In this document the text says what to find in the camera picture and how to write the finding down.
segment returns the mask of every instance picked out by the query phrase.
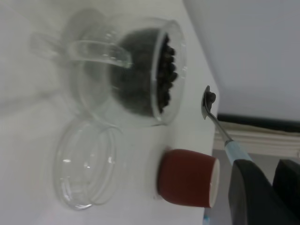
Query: red cup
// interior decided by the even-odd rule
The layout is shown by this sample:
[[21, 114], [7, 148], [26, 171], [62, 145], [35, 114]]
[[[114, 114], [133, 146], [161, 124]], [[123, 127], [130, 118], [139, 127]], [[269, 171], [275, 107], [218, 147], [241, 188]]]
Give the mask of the red cup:
[[217, 158], [189, 150], [172, 150], [161, 161], [157, 190], [173, 204], [212, 208], [219, 176]]

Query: black object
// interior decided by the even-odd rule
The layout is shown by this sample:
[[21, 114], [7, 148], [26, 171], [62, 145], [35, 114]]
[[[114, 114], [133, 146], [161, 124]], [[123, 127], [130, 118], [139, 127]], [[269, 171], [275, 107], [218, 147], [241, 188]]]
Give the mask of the black object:
[[300, 122], [276, 120], [269, 118], [248, 117], [240, 115], [218, 114], [219, 121], [251, 125], [259, 128], [266, 128], [271, 130], [281, 130], [285, 132], [300, 132]]
[[251, 161], [234, 161], [229, 205], [233, 225], [300, 225], [300, 220]]
[[[152, 116], [151, 69], [157, 43], [158, 29], [137, 30], [127, 35], [119, 46], [132, 56], [129, 69], [111, 66], [110, 80], [115, 98], [128, 110], [143, 116]], [[158, 59], [157, 104], [160, 113], [171, 100], [170, 88], [177, 78], [173, 64], [175, 50], [168, 45], [166, 35]]]
[[300, 165], [281, 159], [276, 168], [273, 189], [300, 220]]
[[209, 109], [209, 111], [211, 110], [212, 108], [212, 104], [216, 101], [216, 94], [211, 92], [211, 91], [207, 91], [206, 94], [205, 94], [205, 97], [206, 97], [206, 104], [207, 104], [207, 107]]

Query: metal spoon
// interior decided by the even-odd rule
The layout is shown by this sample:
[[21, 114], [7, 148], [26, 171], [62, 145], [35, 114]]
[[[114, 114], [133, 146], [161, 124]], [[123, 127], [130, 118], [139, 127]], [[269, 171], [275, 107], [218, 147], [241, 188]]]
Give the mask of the metal spoon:
[[245, 159], [252, 161], [248, 153], [240, 147], [240, 144], [238, 142], [234, 141], [229, 136], [229, 134], [224, 130], [217, 118], [210, 112], [212, 104], [215, 102], [215, 100], [216, 94], [210, 91], [210, 86], [207, 86], [202, 97], [202, 116], [204, 119], [206, 119], [206, 117], [208, 116], [219, 130], [224, 141], [225, 151], [230, 163], [233, 165], [233, 162], [236, 159]]

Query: white table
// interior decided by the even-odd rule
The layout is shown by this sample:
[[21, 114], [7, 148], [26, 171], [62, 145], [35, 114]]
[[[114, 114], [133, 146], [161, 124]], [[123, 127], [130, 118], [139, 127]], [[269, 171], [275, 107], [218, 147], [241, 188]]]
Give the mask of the white table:
[[[11, 52], [11, 55], [7, 57], [1, 54], [0, 58], [0, 64], [5, 66], [1, 73], [7, 76], [6, 86], [3, 82], [0, 86], [4, 94], [0, 98], [1, 223], [200, 225], [204, 209], [172, 205], [159, 198], [155, 191], [156, 167], [160, 150], [165, 146], [205, 154], [212, 152], [214, 125], [202, 118], [200, 105], [207, 85], [211, 86], [217, 96], [218, 89], [183, 3], [180, 0], [94, 0], [94, 4], [105, 15], [128, 12], [179, 22], [186, 38], [188, 67], [180, 113], [169, 127], [124, 132], [132, 154], [127, 182], [108, 204], [80, 212], [64, 208], [53, 193], [51, 169], [57, 141], [73, 115], [64, 105], [60, 93], [39, 77], [43, 73], [55, 73], [51, 63], [28, 58], [26, 38], [31, 30], [28, 26], [24, 28], [26, 22], [21, 17], [18, 22], [10, 21], [17, 29], [10, 29], [1, 22], [0, 29], [14, 33], [11, 38], [0, 36], [0, 48], [6, 47], [1, 41], [19, 40], [4, 52]], [[8, 21], [9, 9], [1, 7], [0, 11], [5, 12], [1, 16]], [[15, 56], [16, 51], [20, 51], [18, 56]], [[8, 65], [6, 59], [14, 60], [18, 67], [24, 66], [27, 70], [20, 71], [13, 64]], [[26, 74], [34, 79], [24, 78]], [[218, 98], [212, 109], [214, 114], [217, 107]]]

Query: glass jar handle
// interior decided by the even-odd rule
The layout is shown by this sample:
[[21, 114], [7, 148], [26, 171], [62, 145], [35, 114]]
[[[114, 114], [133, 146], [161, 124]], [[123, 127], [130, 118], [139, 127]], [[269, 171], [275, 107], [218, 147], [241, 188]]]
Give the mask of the glass jar handle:
[[79, 40], [70, 43], [67, 52], [71, 60], [95, 61], [130, 68], [131, 55], [125, 49], [105, 42]]

